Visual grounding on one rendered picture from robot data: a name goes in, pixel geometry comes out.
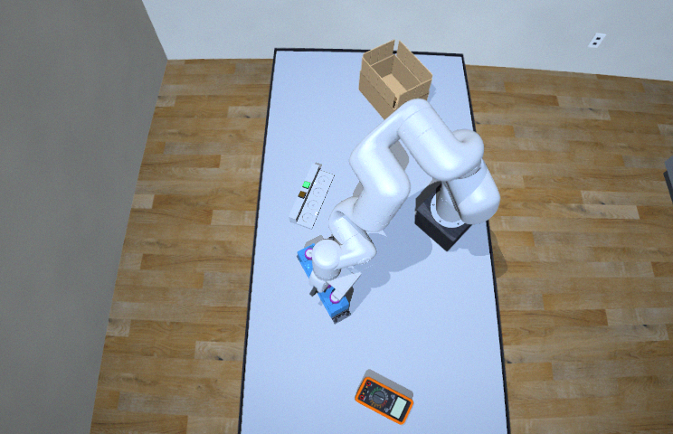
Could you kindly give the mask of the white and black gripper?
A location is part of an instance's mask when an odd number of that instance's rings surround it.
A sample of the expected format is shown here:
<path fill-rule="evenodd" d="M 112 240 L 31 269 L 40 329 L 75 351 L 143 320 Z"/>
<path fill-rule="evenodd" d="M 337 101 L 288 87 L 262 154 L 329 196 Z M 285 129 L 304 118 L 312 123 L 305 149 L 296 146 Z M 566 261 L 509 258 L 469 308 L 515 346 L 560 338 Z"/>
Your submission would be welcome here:
<path fill-rule="evenodd" d="M 329 284 L 326 281 L 317 278 L 313 270 L 309 276 L 308 283 L 311 287 L 313 286 L 316 287 L 316 288 L 313 287 L 309 293 L 312 297 L 314 297 L 316 293 L 322 293 L 324 290 L 325 290 L 324 293 L 326 293 L 327 287 L 329 286 Z"/>

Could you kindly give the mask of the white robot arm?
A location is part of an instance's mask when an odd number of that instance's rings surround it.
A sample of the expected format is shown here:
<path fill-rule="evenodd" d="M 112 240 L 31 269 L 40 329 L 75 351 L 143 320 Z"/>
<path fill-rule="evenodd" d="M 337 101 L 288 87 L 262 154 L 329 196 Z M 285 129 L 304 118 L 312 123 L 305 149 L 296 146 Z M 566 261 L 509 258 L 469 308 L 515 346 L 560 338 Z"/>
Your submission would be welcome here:
<path fill-rule="evenodd" d="M 312 249 L 314 274 L 335 288 L 332 296 L 338 301 L 362 274 L 346 267 L 365 264 L 376 255 L 366 231 L 385 229 L 411 191 L 408 175 L 389 148 L 399 139 L 420 168 L 441 181 L 431 200 L 431 215 L 438 224 L 479 224 L 498 210 L 500 194 L 482 158 L 480 135 L 468 129 L 451 132 L 425 99 L 405 102 L 351 153 L 349 164 L 362 192 L 340 202 L 330 214 L 328 227 L 336 241 L 324 239 Z"/>

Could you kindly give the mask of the brown cardboard box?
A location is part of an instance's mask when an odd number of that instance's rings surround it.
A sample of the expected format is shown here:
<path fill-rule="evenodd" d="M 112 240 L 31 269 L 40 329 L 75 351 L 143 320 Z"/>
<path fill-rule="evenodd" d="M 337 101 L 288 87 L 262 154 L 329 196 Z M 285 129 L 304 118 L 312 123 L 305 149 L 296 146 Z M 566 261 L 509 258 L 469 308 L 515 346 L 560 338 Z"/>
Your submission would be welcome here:
<path fill-rule="evenodd" d="M 393 55 L 394 42 L 363 53 L 359 75 L 358 89 L 383 119 L 411 99 L 427 100 L 433 76 L 400 40 Z"/>

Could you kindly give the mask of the blue tube rack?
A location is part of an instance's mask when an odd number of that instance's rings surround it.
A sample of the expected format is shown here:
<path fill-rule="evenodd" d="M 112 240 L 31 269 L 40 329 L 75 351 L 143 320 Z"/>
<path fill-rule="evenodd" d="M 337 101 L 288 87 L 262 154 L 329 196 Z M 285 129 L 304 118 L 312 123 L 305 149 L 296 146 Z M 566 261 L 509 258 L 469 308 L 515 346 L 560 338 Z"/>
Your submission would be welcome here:
<path fill-rule="evenodd" d="M 312 260 L 307 260 L 306 257 L 305 257 L 305 250 L 308 249 L 308 248 L 313 249 L 314 246 L 315 246 L 315 243 L 307 246 L 303 250 L 298 251 L 299 262 L 300 262 L 302 268 L 305 270 L 308 278 L 309 278 L 313 268 L 312 268 Z M 344 310 L 348 309 L 348 307 L 349 307 L 349 303 L 348 303 L 345 296 L 343 296 L 343 298 L 337 304 L 333 304 L 333 303 L 330 302 L 329 296 L 334 291 L 335 291 L 335 289 L 333 287 L 331 287 L 331 288 L 327 289 L 326 293 L 324 293 L 324 292 L 323 293 L 318 293 L 318 296 L 320 297 L 320 299 L 321 299 L 323 305 L 325 306 L 327 312 L 329 313 L 331 319 L 332 319 L 333 316 L 343 312 Z"/>

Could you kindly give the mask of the orange digital multimeter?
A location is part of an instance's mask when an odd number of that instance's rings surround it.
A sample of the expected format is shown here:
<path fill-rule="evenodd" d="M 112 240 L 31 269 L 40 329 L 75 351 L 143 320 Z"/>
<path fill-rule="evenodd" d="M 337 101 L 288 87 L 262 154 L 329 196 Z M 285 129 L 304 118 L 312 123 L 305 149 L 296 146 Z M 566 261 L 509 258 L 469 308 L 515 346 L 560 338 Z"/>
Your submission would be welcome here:
<path fill-rule="evenodd" d="M 364 378 L 355 401 L 401 425 L 413 406 L 412 399 L 370 377 Z"/>

